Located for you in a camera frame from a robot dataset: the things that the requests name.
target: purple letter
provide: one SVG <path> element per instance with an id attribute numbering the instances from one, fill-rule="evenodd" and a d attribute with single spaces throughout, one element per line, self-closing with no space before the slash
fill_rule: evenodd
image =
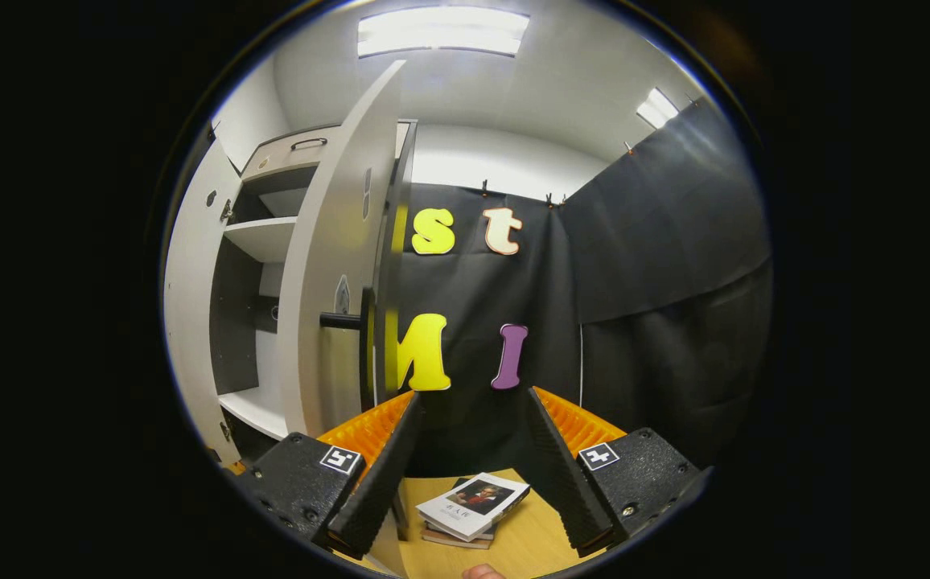
<path id="1" fill-rule="evenodd" d="M 495 391 L 506 391 L 519 385 L 519 358 L 523 355 L 523 340 L 529 334 L 526 326 L 517 323 L 505 323 L 501 327 L 504 336 L 504 349 L 501 351 L 501 368 L 490 382 Z"/>

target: portrait on book cover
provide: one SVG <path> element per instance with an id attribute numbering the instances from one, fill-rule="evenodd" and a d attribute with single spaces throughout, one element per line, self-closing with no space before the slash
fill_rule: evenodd
<path id="1" fill-rule="evenodd" d="M 477 480 L 468 487 L 462 488 L 461 491 L 451 492 L 446 499 L 484 515 L 494 510 L 510 495 L 512 495 L 510 488 L 498 487 L 496 484 Z"/>

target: white wall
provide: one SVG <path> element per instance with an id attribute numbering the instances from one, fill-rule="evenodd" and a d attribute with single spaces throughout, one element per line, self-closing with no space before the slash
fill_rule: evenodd
<path id="1" fill-rule="evenodd" d="M 275 89 L 274 56 L 262 62 L 229 95 L 212 117 L 212 127 L 216 125 L 215 135 L 240 171 L 259 144 L 291 132 Z"/>
<path id="2" fill-rule="evenodd" d="M 572 195 L 603 171 L 608 162 L 557 144 L 516 133 L 418 125 L 414 144 L 414 183 L 482 187 L 490 191 L 555 203 Z"/>

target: drawer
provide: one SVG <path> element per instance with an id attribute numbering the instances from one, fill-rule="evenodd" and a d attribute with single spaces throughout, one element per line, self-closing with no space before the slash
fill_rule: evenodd
<path id="1" fill-rule="evenodd" d="M 244 171 L 244 183 L 288 169 L 318 165 L 327 147 L 333 147 L 341 138 L 344 137 L 340 127 L 329 127 L 304 131 L 264 143 L 251 155 L 251 161 Z M 313 139 L 326 139 L 327 144 Z M 299 144 L 295 150 L 291 150 L 290 147 L 296 143 Z"/>

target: yellow letter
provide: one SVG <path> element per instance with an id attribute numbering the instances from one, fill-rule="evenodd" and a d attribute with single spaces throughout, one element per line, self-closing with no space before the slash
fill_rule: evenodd
<path id="1" fill-rule="evenodd" d="M 446 391 L 451 378 L 443 373 L 443 352 L 440 334 L 447 318 L 438 313 L 414 316 L 407 327 L 404 341 L 397 345 L 397 387 L 404 384 L 407 369 L 414 362 L 414 374 L 407 384 L 413 391 Z"/>
<path id="2" fill-rule="evenodd" d="M 512 233 L 514 228 L 523 228 L 521 221 L 512 218 L 512 209 L 499 207 L 497 209 L 487 209 L 483 212 L 484 217 L 490 217 L 487 223 L 487 247 L 502 256 L 511 256 L 519 252 L 519 245 L 514 241 L 508 241 L 508 234 Z"/>
<path id="3" fill-rule="evenodd" d="M 455 232 L 450 226 L 455 217 L 447 209 L 423 209 L 414 216 L 414 231 L 411 247 L 420 256 L 450 252 L 455 246 Z"/>

